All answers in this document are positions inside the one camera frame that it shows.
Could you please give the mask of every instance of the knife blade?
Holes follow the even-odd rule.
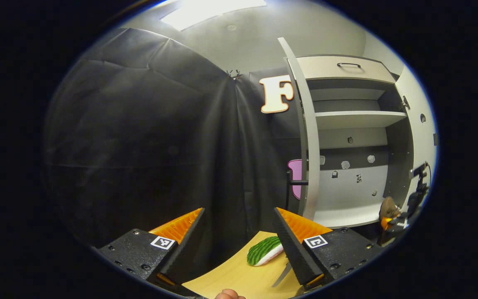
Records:
[[[290,265],[290,263],[287,261],[287,265],[285,266],[285,269],[283,269],[283,272],[279,275],[279,277],[277,278],[276,282],[274,282],[273,284],[273,288],[277,287],[278,284],[285,278],[285,276],[287,276],[287,274],[289,273],[290,269],[292,269],[293,267]]]

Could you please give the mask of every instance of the finger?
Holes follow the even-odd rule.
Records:
[[[222,290],[222,293],[230,295],[233,299],[238,299],[239,297],[236,291],[229,288],[225,288],[224,290]]]
[[[225,294],[225,293],[219,293],[215,299],[235,299],[234,297]]]

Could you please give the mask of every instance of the white wall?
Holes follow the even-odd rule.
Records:
[[[366,31],[365,36],[366,43],[362,57],[379,60],[387,66],[390,72],[401,74],[404,63],[400,57],[374,34]]]
[[[337,12],[309,1],[266,0],[266,7],[248,8],[213,17],[179,32],[160,21],[181,2],[147,10],[120,27],[156,32],[190,47],[223,70],[251,71],[284,66],[277,38],[284,37],[296,56],[345,54],[360,56],[365,32]],[[235,25],[236,30],[228,30]]]

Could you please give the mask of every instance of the wooden tabletop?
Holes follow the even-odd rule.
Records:
[[[229,260],[214,270],[184,283],[183,286],[209,299],[214,299],[225,288],[235,290],[246,299],[288,299],[294,297],[300,288],[300,284],[293,270],[290,270],[277,287],[272,287],[287,265],[288,259],[285,252],[259,267],[250,266],[246,261],[248,250],[271,236],[276,236],[276,234],[266,231],[258,232],[250,242]]]

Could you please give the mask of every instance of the green watermelon rind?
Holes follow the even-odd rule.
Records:
[[[255,244],[248,250],[246,260],[249,265],[256,265],[265,255],[281,244],[277,236],[268,237],[265,240]]]

